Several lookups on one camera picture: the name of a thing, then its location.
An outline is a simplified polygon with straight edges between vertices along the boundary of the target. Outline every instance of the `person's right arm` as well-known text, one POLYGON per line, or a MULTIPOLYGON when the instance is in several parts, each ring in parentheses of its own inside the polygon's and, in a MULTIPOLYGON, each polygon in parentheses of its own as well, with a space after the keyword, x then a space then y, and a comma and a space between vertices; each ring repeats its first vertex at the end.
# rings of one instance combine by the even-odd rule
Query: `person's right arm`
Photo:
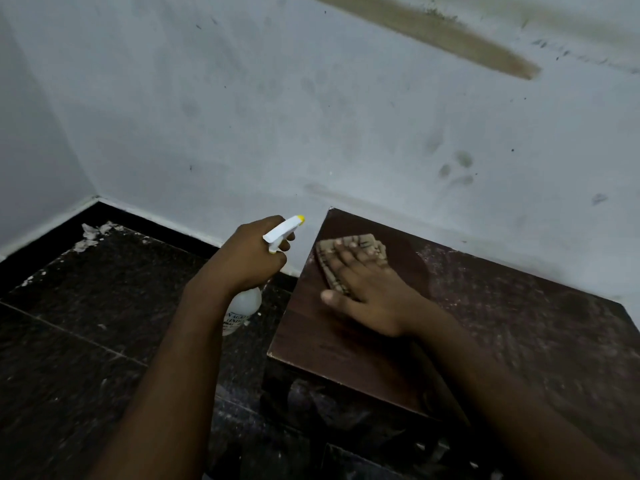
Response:
POLYGON ((329 265, 360 301, 325 290, 325 304, 389 337, 418 339, 471 423, 501 444, 520 473, 544 480, 632 478, 384 262, 340 244, 336 249, 329 265))

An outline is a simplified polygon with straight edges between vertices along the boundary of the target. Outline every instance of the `brown wooden surface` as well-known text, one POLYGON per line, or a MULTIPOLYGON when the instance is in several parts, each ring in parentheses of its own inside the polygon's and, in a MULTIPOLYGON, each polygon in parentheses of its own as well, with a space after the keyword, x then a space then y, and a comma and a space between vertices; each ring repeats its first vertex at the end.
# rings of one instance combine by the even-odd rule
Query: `brown wooden surface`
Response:
MULTIPOLYGON (((605 450, 640 472, 640 333, 612 301, 331 209, 316 240, 373 233, 390 265, 605 450)), ((424 414, 420 377, 399 343, 320 301, 313 252, 268 355, 424 414)))

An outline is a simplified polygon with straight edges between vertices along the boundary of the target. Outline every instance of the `beige cloth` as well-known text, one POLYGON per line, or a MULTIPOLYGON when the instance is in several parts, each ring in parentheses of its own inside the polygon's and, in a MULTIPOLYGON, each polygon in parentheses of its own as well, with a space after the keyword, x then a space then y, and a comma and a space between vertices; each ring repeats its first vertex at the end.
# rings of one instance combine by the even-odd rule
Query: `beige cloth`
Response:
MULTIPOLYGON (((376 250, 376 257, 378 259, 387 261, 387 249, 385 245, 380 241, 376 241, 376 238, 373 236, 373 234, 349 235, 341 239, 342 243, 346 247, 349 247, 352 242, 356 242, 357 245, 365 251, 373 247, 376 250)), ((327 252, 335 252, 334 243, 335 239, 327 239, 325 241, 316 242, 316 256, 318 259, 318 263, 320 263, 320 268, 322 268, 326 282, 327 284, 329 284, 329 288, 339 291, 344 295, 351 296, 351 291, 349 290, 349 288, 343 282, 341 282, 340 279, 338 279, 338 277, 331 271, 331 268, 329 268, 327 252)))

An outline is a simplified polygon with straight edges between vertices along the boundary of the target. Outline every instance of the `white wall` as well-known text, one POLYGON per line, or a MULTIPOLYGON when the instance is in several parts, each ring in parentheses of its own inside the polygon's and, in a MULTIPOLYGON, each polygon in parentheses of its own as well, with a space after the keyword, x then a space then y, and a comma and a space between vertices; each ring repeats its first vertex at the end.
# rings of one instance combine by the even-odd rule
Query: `white wall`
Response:
POLYGON ((95 193, 0 13, 0 261, 95 193))
POLYGON ((304 213, 293 270, 332 205, 609 298, 640 289, 640 0, 436 0, 533 81, 315 0, 2 3, 103 197, 213 241, 304 213))

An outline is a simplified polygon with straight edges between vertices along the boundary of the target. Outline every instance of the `hand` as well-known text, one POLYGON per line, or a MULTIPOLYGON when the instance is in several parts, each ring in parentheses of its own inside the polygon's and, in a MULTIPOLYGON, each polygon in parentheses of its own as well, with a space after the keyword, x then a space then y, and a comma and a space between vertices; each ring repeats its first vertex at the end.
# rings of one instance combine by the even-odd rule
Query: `hand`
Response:
MULTIPOLYGON (((262 236, 284 222, 281 216, 272 216, 260 221, 243 224, 224 243, 213 257, 199 270, 185 287, 181 306, 188 302, 199 312, 210 309, 212 299, 230 301, 241 291, 265 283, 287 262, 284 253, 269 253, 269 245, 262 236)), ((289 241, 296 236, 291 233, 289 241)), ((290 249, 284 240, 280 249, 290 249)))
POLYGON ((329 255, 329 266, 360 302, 325 290, 321 298, 332 309, 389 337, 414 333, 417 320, 439 309, 402 281, 386 262, 377 260, 373 249, 366 253, 355 243, 347 249, 340 239, 335 249, 329 255))

